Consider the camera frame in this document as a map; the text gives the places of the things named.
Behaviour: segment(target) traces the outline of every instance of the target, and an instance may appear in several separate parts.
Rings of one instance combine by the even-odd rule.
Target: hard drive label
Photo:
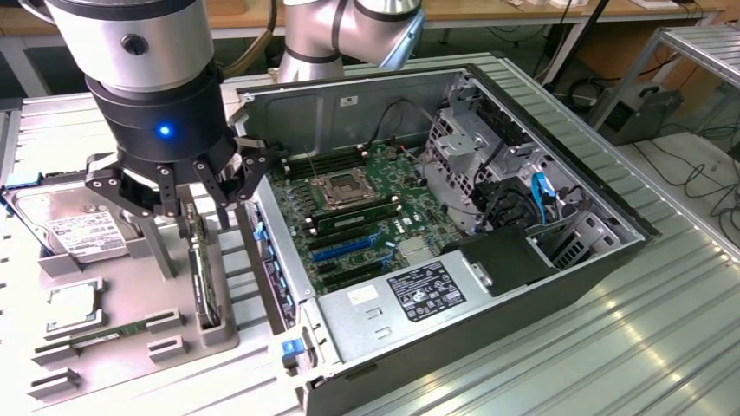
[[[388,279],[405,317],[418,322],[465,301],[441,262]]]
[[[58,243],[77,257],[125,247],[124,236],[109,212],[46,221]]]

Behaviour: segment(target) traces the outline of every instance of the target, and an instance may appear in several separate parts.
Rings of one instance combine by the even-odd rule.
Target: table
[[[718,0],[700,0],[704,18],[698,25],[709,24],[724,6]],[[240,15],[210,16],[212,33],[214,39],[242,38],[257,36],[265,26],[268,17],[268,0],[245,0],[248,11]],[[574,7],[562,19],[565,23],[574,23],[553,65],[544,81],[549,81],[561,66],[565,56],[570,52],[578,34],[585,27],[585,21],[594,4]],[[514,7],[502,0],[425,0],[426,12],[425,29],[453,29],[486,26],[524,26],[554,24],[561,20],[562,9],[552,5],[534,6],[524,2]],[[624,22],[630,20],[670,20],[685,18],[684,9],[645,10],[630,0],[612,0],[598,22]],[[38,71],[25,54],[26,49],[64,46],[64,40],[56,28],[42,23],[24,10],[8,9],[0,15],[0,53],[2,53],[13,74],[18,79],[28,96],[48,95],[48,87],[38,76]],[[278,12],[276,35],[284,34],[282,13]]]
[[[678,409],[689,414],[736,414],[737,249],[508,60],[488,54],[446,56],[413,60],[405,68],[465,63],[476,64],[516,96],[518,104],[662,237],[574,305],[354,409],[350,416],[446,414],[456,410],[468,414],[662,415]],[[346,69],[348,75],[372,72],[377,69],[370,65]],[[228,114],[240,104],[236,88],[269,82],[268,75],[225,82]],[[64,117],[53,116],[61,112]],[[57,141],[62,125],[80,122],[86,123],[90,143],[112,142],[89,94],[28,99],[17,113],[29,146],[33,141]],[[9,225],[0,235],[13,234],[8,234]],[[12,291],[13,279],[29,273],[20,265],[13,269],[13,265],[34,261],[8,255],[8,251],[16,251],[17,238],[10,235],[10,239],[0,239],[0,257],[8,258],[0,263],[0,277],[6,280],[0,292]],[[29,256],[28,251],[17,252]],[[229,284],[241,340],[232,351],[69,400],[37,414],[90,414],[112,407],[121,414],[150,414],[153,408],[168,408],[174,414],[237,414],[245,409],[256,416],[300,414],[294,393],[282,384],[282,369],[268,350],[269,326],[254,280],[245,272],[232,277]],[[6,312],[0,319],[12,319],[12,311]],[[21,408],[14,411],[14,406],[28,398],[16,397],[9,390],[22,388],[20,379],[20,374],[0,372],[0,384],[8,387],[4,405],[9,414],[25,414]]]

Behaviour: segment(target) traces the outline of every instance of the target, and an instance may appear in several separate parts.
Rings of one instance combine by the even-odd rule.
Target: hard drive
[[[141,236],[124,211],[84,187],[80,172],[48,175],[34,183],[8,184],[2,199],[49,255],[69,253],[90,263],[128,253]]]

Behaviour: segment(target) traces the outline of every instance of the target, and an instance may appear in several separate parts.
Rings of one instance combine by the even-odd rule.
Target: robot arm
[[[117,142],[86,186],[138,217],[180,218],[186,185],[220,207],[248,199],[270,157],[226,125],[204,0],[46,0]],[[340,76],[340,53],[400,68],[420,0],[285,0],[281,80]]]
[[[180,217],[196,182],[220,207],[249,198],[269,160],[226,126],[204,1],[46,3],[117,142],[88,187],[138,217]]]

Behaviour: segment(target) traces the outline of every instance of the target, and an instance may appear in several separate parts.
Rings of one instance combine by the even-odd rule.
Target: blue led light
[[[162,138],[168,138],[172,135],[172,127],[168,125],[161,125],[157,127],[157,134]]]

